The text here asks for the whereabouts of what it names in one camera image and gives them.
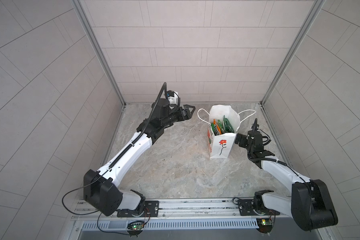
gift bag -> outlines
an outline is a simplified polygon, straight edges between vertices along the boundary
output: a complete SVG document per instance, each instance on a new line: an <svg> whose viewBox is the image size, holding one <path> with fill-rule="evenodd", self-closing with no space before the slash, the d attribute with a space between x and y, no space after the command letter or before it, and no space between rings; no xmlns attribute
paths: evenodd
<svg viewBox="0 0 360 240"><path fill-rule="evenodd" d="M202 119L199 116L200 110L204 110L209 115L208 121ZM240 121L239 114L246 111L253 111L254 113L252 113L251 115L247 116L246 118ZM244 110L240 113L236 113L236 111L233 110L231 106L226 106L226 105L214 105L212 106L209 113L203 108L200 108L197 111L197 116L200 118L200 120L208 124L207 136L208 136L210 158L228 158L233 143L235 142L236 134L237 131L239 130L241 122L243 122L245 119L255 114L256 111L249 109L249 110ZM221 122L223 122L224 116L229 120L231 126L233 127L233 132L228 132L215 136L215 133L211 128L211 123L213 123L214 119L216 121L220 120Z"/></svg>

metal corner post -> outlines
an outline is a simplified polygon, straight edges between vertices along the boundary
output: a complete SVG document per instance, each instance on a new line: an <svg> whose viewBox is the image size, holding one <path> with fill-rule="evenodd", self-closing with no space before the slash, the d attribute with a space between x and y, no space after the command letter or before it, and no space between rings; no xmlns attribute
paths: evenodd
<svg viewBox="0 0 360 240"><path fill-rule="evenodd" d="M84 10L82 8L80 0L71 0L71 2L72 2L72 6L73 6L77 16L79 17L81 25L83 26L84 31L87 34L89 41L91 42L92 46L94 47L96 55L99 57L101 67L103 68L105 74L107 75L108 79L110 80L110 83L111 83L113 89L115 90L117 96L119 97L119 99L123 105L123 108L124 108L125 107L124 98L123 98L122 94L120 93L119 88L117 87L115 78L113 77L112 72L110 71L110 68L107 64L106 58L105 58L103 52L101 51L101 48L99 46L99 43L96 39L94 32L92 31L91 25L89 24L87 16L84 13Z"/></svg>
<svg viewBox="0 0 360 240"><path fill-rule="evenodd" d="M322 5L324 4L325 0L315 0L313 3L311 10L309 11L307 17L305 18L298 34L296 35L295 40L293 41L291 47L289 48L287 54L284 57L283 62L281 63L275 77L273 78L271 84L267 92L264 94L263 99L261 100L261 105L268 101L273 89L276 87L276 84L279 82L281 76L283 75L284 71L287 69L289 62L291 61L293 55L296 53L297 49L299 48L302 40L304 39L305 35L307 34L309 28L311 27L313 21L319 14Z"/></svg>

black mounting plate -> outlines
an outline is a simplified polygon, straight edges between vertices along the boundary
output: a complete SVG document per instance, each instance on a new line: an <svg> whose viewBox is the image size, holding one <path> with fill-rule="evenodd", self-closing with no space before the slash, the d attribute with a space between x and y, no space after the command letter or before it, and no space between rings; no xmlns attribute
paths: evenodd
<svg viewBox="0 0 360 240"><path fill-rule="evenodd" d="M148 208L151 217L158 216L158 201L145 201L144 208ZM136 217L131 212L117 212L117 217Z"/></svg>
<svg viewBox="0 0 360 240"><path fill-rule="evenodd" d="M261 216L254 212L252 207L252 199L238 199L240 216ZM272 210L276 215L280 215L278 211Z"/></svg>

bag handle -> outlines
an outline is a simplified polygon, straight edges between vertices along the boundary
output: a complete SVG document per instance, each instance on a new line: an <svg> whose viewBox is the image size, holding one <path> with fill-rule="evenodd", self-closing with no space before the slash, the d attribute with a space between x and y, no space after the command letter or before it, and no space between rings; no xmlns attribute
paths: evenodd
<svg viewBox="0 0 360 240"><path fill-rule="evenodd" d="M252 109L247 109L247 110L241 111L240 113L244 113L244 112L246 112L246 111L253 111L254 113L252 113L252 114L249 115L249 116L246 116L243 120L240 121L240 124L239 124L239 126L237 127L236 132L239 130L239 127L240 127L241 123L242 123L245 119L249 118L250 116L252 116L253 114L256 113L256 111L255 111L255 110L252 110Z"/></svg>
<svg viewBox="0 0 360 240"><path fill-rule="evenodd" d="M208 125L210 125L209 122L205 121L204 119L202 119L202 118L199 116L200 110L204 110L208 115L209 115L209 113L208 113L204 108L200 108L200 109L197 111L197 116L199 117L199 119L200 119L201 121L206 122L206 123L208 123Z"/></svg>

tile wall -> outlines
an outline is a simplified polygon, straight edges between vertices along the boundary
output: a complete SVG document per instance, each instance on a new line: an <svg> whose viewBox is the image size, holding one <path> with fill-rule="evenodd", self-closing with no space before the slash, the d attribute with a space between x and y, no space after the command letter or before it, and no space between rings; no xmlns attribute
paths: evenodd
<svg viewBox="0 0 360 240"><path fill-rule="evenodd" d="M0 0L0 239L58 238L121 108L69 0Z"/></svg>
<svg viewBox="0 0 360 240"><path fill-rule="evenodd" d="M327 184L337 239L360 240L360 0L327 0L265 109L294 168Z"/></svg>
<svg viewBox="0 0 360 240"><path fill-rule="evenodd" d="M81 0L127 102L260 101L313 1Z"/></svg>

